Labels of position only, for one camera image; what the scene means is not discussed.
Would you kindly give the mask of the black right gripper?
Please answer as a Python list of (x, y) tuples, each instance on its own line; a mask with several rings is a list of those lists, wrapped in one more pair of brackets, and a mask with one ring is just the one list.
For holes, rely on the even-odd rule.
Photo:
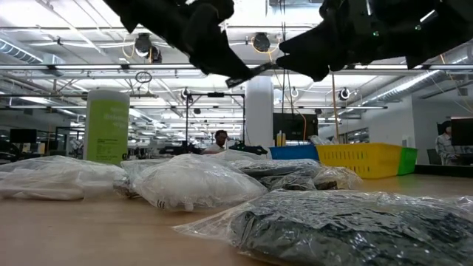
[(322, 81), (347, 63), (408, 57), (409, 0), (324, 0), (322, 22), (283, 41), (280, 68)]

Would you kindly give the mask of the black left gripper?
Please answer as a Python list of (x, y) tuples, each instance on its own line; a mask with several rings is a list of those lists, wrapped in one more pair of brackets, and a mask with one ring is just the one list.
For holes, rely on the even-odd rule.
[(204, 74), (243, 78), (250, 68), (230, 48), (220, 24), (234, 14), (233, 0), (103, 0), (133, 32), (142, 25), (189, 55)]

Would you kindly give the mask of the clear bag of toothbrushes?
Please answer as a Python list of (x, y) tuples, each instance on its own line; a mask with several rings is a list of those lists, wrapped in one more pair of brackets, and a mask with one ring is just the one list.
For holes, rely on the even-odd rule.
[(334, 144), (334, 142), (332, 140), (329, 140), (329, 139), (323, 138), (323, 137), (319, 137), (318, 135), (310, 136), (310, 142), (313, 143), (315, 146), (333, 145)]

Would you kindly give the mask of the clear bag of white cotton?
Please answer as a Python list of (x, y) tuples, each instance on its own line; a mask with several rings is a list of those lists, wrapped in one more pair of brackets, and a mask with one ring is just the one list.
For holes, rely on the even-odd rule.
[(182, 154), (123, 168), (133, 192), (166, 211), (230, 207), (268, 192), (230, 163), (205, 155)]
[(228, 149), (216, 154), (208, 154), (208, 157), (213, 157), (219, 160), (225, 160), (225, 161), (236, 161), (236, 160), (266, 160), (267, 156), (265, 154), (263, 155), (257, 155), (245, 151), (238, 151), (238, 150), (232, 150)]
[(0, 165), (0, 199), (74, 201), (105, 197), (125, 171), (115, 165), (64, 156)]

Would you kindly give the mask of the white square pillar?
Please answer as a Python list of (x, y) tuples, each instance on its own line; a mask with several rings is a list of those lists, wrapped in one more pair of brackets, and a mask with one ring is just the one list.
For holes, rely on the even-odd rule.
[(269, 76), (256, 76), (245, 90), (245, 133), (251, 146), (273, 145), (273, 82)]

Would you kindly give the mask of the person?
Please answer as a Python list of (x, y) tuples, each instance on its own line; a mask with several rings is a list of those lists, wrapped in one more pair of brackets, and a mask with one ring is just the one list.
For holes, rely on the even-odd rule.
[(450, 121), (441, 124), (442, 132), (435, 140), (435, 150), (443, 166), (460, 165), (459, 151), (452, 145), (452, 127)]
[(201, 154), (218, 154), (225, 151), (225, 143), (228, 139), (228, 133), (225, 130), (218, 130), (214, 134), (214, 143), (203, 150)]

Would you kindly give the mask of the blue plastic basket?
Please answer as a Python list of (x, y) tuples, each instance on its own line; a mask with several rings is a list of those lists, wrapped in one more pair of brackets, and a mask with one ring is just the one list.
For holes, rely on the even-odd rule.
[(270, 147), (270, 153), (273, 160), (319, 160), (318, 152), (313, 144)]

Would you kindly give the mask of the yellow plastic basket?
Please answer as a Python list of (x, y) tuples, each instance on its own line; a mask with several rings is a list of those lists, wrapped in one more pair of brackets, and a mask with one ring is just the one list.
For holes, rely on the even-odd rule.
[(386, 143), (317, 145), (319, 161), (326, 166), (345, 167), (367, 180), (398, 175), (401, 146)]

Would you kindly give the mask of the green label wipes canister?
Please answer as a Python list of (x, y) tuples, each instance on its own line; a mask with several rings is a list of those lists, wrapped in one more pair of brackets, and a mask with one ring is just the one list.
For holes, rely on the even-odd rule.
[(119, 166), (128, 154), (130, 97), (98, 89), (88, 93), (84, 159)]

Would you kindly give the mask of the green plastic basket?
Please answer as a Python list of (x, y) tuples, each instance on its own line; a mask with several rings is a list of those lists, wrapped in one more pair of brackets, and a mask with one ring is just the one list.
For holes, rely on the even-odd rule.
[(401, 149), (401, 158), (398, 167), (398, 176), (412, 174), (415, 171), (418, 150), (414, 148), (403, 147)]

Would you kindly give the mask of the black computer monitor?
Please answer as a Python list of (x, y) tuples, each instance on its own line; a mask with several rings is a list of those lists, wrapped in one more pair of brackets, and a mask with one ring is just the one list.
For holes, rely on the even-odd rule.
[(11, 143), (35, 143), (37, 141), (36, 129), (11, 129)]
[(453, 117), (452, 145), (473, 146), (473, 117)]

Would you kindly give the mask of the black robot station frame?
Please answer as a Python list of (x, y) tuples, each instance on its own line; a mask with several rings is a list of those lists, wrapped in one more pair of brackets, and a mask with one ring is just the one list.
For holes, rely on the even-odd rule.
[[(189, 104), (189, 98), (196, 96), (192, 104)], [(246, 132), (246, 97), (242, 93), (225, 93), (225, 92), (207, 92), (207, 93), (188, 93), (186, 96), (186, 129), (185, 129), (185, 140), (183, 145), (185, 146), (185, 151), (188, 151), (188, 125), (189, 125), (189, 109), (202, 97), (207, 98), (224, 98), (230, 97), (234, 100), (239, 107), (242, 109), (242, 142), (245, 143), (245, 132)]]

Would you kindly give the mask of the silver ventilation duct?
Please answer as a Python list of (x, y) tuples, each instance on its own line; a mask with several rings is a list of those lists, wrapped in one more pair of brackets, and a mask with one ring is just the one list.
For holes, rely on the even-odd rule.
[(443, 67), (443, 62), (440, 61), (440, 69), (434, 69), (429, 66), (418, 75), (410, 75), (398, 79), (367, 96), (358, 105), (371, 106), (377, 102), (398, 100), (427, 86), (446, 81), (455, 75), (451, 74), (451, 71), (469, 69), (473, 71), (473, 42), (468, 43), (463, 49), (458, 48), (448, 54), (446, 57), (446, 67)]

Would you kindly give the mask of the black aluminium table frame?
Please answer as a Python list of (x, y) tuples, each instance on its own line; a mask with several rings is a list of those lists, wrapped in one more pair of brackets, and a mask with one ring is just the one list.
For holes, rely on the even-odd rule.
[(473, 166), (416, 165), (415, 174), (473, 178)]

